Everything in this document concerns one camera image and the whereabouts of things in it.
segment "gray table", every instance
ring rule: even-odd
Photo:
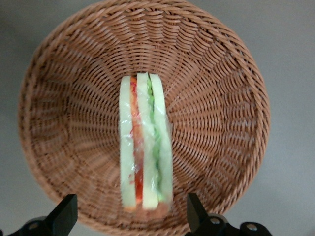
[[[54,204],[32,177],[17,132],[20,82],[41,40],[92,0],[1,0],[0,228],[6,234]],[[225,215],[277,236],[315,235],[315,1],[191,0],[245,42],[265,79],[272,125],[265,159]],[[77,224],[71,236],[102,235]]]

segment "tomato slice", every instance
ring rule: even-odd
[[[130,105],[131,105],[131,116],[132,116],[132,131],[133,136],[133,156],[134,156],[134,181],[136,191],[137,203],[142,202],[143,196],[143,133],[139,107],[137,103],[137,79],[131,77],[130,79]]]

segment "wicker basket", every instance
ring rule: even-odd
[[[174,202],[159,221],[135,220],[120,200],[120,81],[145,71],[161,76],[173,125]],[[36,180],[56,202],[77,193],[80,221],[113,235],[183,235],[188,192],[209,212],[227,211],[259,169],[269,125],[244,43],[183,0],[109,0],[78,12],[36,50],[20,94]]]

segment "woven basket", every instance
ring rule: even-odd
[[[122,76],[160,75],[172,123],[174,202],[167,218],[122,210]],[[189,230],[186,197],[224,213],[246,191],[270,125],[263,78],[239,37],[183,0],[109,0],[58,26],[36,50],[20,94],[19,129],[30,169],[59,202],[77,193],[79,219],[112,235]]]

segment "sandwich wedge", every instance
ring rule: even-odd
[[[173,166],[159,76],[148,73],[124,76],[119,109],[122,204],[126,210],[146,216],[148,212],[154,216],[154,211],[165,215],[173,200]]]

